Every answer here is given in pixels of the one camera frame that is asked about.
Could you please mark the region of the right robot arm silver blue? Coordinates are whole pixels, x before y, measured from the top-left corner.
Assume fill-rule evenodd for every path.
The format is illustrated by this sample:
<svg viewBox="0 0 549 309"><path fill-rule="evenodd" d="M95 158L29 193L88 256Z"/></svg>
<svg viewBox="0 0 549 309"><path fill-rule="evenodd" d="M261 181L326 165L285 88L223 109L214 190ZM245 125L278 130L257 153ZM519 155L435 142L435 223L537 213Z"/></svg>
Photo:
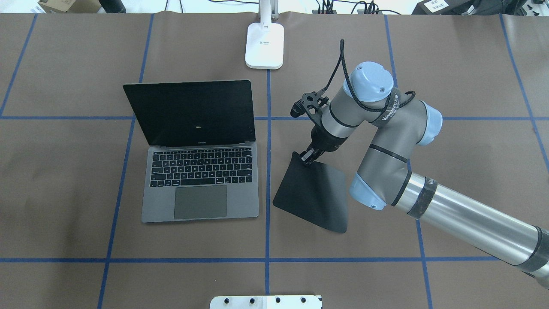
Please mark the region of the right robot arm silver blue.
<svg viewBox="0 0 549 309"><path fill-rule="evenodd" d="M548 288L545 219L528 223L519 202L547 202L548 176L533 147L519 139L517 121L451 121L458 140L436 138L444 117L414 91L399 89L392 74L367 61L344 73L332 99L325 88L304 94L292 116L313 121L311 143L301 154L310 166L337 150L362 125L375 133L352 177L351 196L371 209L393 206L517 268Z"/></svg>

